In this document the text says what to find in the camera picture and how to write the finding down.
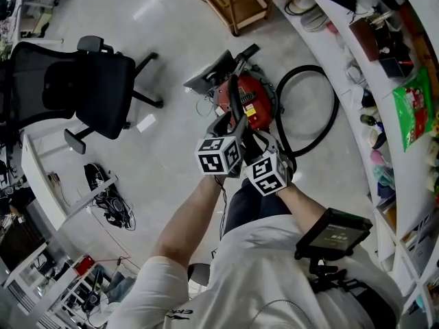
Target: plastic bag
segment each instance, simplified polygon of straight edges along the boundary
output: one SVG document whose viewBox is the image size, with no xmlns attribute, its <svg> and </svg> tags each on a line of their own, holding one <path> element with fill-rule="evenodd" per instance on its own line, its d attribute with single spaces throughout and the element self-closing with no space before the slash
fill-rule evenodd
<svg viewBox="0 0 439 329">
<path fill-rule="evenodd" d="M 413 80 L 394 89 L 393 97 L 405 151 L 417 138 L 431 131 L 433 109 L 427 69 L 421 68 Z"/>
</svg>

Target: white desk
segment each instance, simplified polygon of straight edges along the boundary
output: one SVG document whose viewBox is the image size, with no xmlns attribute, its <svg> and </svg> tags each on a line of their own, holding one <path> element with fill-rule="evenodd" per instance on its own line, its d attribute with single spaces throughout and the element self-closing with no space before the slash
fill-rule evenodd
<svg viewBox="0 0 439 329">
<path fill-rule="evenodd" d="M 27 181 L 35 194 L 35 198 L 50 220 L 55 230 L 61 228 L 62 224 L 75 216 L 87 205 L 89 205 L 96 195 L 100 194 L 111 184 L 117 181 L 117 176 L 111 175 L 110 179 L 105 181 L 97 189 L 85 195 L 81 200 L 74 203 L 68 209 L 64 208 L 56 195 L 55 189 L 52 186 L 47 173 L 34 149 L 31 138 L 25 134 L 23 137 L 23 151 L 21 154 L 21 168 L 26 175 Z"/>
</svg>

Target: black office chair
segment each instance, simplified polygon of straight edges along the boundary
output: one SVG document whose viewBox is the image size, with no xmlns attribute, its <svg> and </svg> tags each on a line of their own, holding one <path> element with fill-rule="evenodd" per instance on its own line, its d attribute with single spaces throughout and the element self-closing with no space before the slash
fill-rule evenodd
<svg viewBox="0 0 439 329">
<path fill-rule="evenodd" d="M 162 101 L 133 90 L 135 77 L 157 57 L 151 53 L 135 67 L 133 59 L 114 53 L 96 36 L 81 38 L 73 53 L 20 42 L 6 64 L 3 86 L 0 82 L 8 131 L 45 119 L 70 119 L 76 113 L 88 128 L 77 134 L 65 130 L 64 137 L 80 154 L 86 149 L 82 139 L 92 132 L 116 139 L 128 127 L 132 97 L 163 107 Z"/>
<path fill-rule="evenodd" d="M 81 79 L 78 80 L 81 94 L 76 107 L 76 117 L 88 126 L 80 133 L 64 131 L 66 142 L 76 152 L 85 153 L 86 145 L 82 139 L 92 132 L 106 138 L 116 139 L 129 123 L 126 117 L 131 98 L 162 108 L 162 101 L 152 101 L 139 94 L 134 88 L 134 79 L 150 60 L 158 57 L 150 53 L 135 67 L 134 60 L 114 53 L 112 47 L 105 45 L 102 38 L 85 36 L 78 43 Z"/>
</svg>

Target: small display screen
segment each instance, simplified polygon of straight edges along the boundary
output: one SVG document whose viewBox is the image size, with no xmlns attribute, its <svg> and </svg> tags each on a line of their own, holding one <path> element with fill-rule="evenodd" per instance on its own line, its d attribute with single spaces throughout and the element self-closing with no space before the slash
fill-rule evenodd
<svg viewBox="0 0 439 329">
<path fill-rule="evenodd" d="M 309 245 L 345 251 L 358 240 L 363 233 L 364 230 L 329 224 Z"/>
</svg>

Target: tiled floor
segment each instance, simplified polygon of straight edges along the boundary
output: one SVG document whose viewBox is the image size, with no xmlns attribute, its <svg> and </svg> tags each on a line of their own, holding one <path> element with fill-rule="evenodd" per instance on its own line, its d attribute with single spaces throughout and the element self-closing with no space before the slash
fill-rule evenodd
<svg viewBox="0 0 439 329">
<path fill-rule="evenodd" d="M 210 105 L 198 95 L 187 93 L 183 83 L 214 61 L 221 52 L 233 54 L 257 43 L 261 50 L 252 59 L 277 84 L 286 72 L 316 59 L 294 28 L 277 10 L 268 22 L 250 28 L 242 36 L 230 35 L 211 9 L 199 0 L 62 0 L 56 8 L 48 37 L 62 37 L 59 49 L 74 51 L 81 36 L 97 35 L 127 56 L 139 61 L 150 51 L 160 54 L 139 76 L 143 89 L 153 98 L 163 98 L 165 107 L 156 110 L 133 100 L 129 120 L 141 121 L 152 113 L 156 122 L 140 133 L 123 131 L 110 141 L 98 134 L 86 138 L 87 153 L 80 156 L 64 149 L 43 158 L 47 171 L 62 180 L 69 202 L 87 193 L 82 165 L 98 162 L 119 177 L 118 188 L 134 207 L 135 232 L 108 225 L 102 212 L 94 213 L 107 230 L 126 248 L 131 261 L 141 265 L 154 241 L 175 209 L 202 177 L 193 157 L 195 144 L 204 136 L 213 113 L 201 117 Z M 284 126 L 293 149 L 309 142 L 329 118 L 331 89 L 320 76 L 301 77 L 294 88 L 283 93 Z M 55 121 L 40 123 L 35 132 L 53 127 Z M 73 127 L 79 128 L 78 122 Z M 38 140 L 40 153 L 63 145 L 62 131 Z M 361 158 L 346 116 L 340 109 L 327 138 L 312 152 L 298 159 L 297 185 L 325 206 L 371 217 L 366 193 L 368 185 Z M 226 183 L 228 198 L 239 186 Z M 217 210 L 222 209 L 219 203 Z M 209 262 L 218 243 L 221 214 L 214 214 L 207 236 L 195 260 Z M 108 233 L 87 212 L 82 212 L 62 229 L 82 252 L 96 259 L 125 256 Z M 373 249 L 374 238 L 369 238 Z"/>
</svg>

